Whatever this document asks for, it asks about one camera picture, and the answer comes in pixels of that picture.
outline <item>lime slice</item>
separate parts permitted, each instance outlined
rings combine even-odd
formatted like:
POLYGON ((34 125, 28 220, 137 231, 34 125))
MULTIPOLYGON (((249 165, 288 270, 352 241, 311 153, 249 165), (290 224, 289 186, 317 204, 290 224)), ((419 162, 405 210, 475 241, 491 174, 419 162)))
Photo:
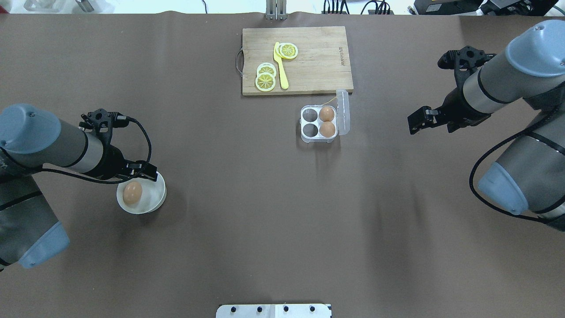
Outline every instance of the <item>lime slice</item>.
POLYGON ((275 77, 271 73, 261 73, 255 78, 255 86, 261 92, 272 91, 275 84, 275 77))
POLYGON ((292 43, 281 43, 277 48, 281 58, 293 59, 298 55, 298 48, 292 43))
POLYGON ((257 76, 261 73, 270 73, 272 76, 277 76, 277 69, 271 63, 263 63, 257 67, 257 76))

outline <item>brown egg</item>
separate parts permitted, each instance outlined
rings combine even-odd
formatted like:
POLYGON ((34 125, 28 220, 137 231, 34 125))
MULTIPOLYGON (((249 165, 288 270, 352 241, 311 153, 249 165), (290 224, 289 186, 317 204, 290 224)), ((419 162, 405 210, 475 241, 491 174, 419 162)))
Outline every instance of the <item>brown egg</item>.
POLYGON ((124 188, 123 199, 124 203, 127 205, 133 205, 138 203, 141 199, 141 194, 143 193, 143 188, 141 184, 137 181, 131 181, 124 188))
POLYGON ((320 119, 325 121, 325 122, 332 121, 334 116, 335 116, 335 113, 333 111, 333 108, 331 108, 329 106, 326 106, 326 107, 324 107, 320 110, 320 119))
POLYGON ((320 134, 326 138, 330 138, 336 133, 336 127, 331 122, 324 122, 320 126, 320 134))

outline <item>cutting board handle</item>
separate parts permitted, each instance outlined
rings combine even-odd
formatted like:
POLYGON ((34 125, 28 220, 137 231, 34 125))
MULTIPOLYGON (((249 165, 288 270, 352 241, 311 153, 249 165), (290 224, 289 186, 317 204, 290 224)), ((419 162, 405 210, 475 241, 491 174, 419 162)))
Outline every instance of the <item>cutting board handle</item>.
POLYGON ((245 63, 244 47, 241 46, 240 50, 236 54, 236 69, 240 73, 241 77, 244 76, 244 63, 245 63))

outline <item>yellow knife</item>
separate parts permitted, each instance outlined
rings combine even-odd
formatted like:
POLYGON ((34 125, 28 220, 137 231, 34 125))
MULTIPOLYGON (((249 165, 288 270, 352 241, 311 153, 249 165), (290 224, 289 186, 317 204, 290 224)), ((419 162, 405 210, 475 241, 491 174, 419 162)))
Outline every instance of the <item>yellow knife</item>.
POLYGON ((279 43, 275 43, 275 48, 273 49, 273 59, 279 64, 279 79, 281 81, 281 88, 288 89, 288 79, 286 79, 286 73, 284 72, 283 59, 278 55, 277 48, 279 43))

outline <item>cutting board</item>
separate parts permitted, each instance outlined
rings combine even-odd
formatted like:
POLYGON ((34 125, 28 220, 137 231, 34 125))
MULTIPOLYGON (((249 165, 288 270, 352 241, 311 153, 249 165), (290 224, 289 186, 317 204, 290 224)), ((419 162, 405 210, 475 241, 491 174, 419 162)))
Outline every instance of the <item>cutting board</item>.
POLYGON ((345 27, 258 28, 243 30, 243 95, 285 95, 353 91, 345 27), (288 89, 281 89, 279 67, 273 60, 275 42, 298 47, 295 59, 283 59, 288 89), (255 87, 257 67, 264 62, 277 68, 276 86, 270 92, 255 87))

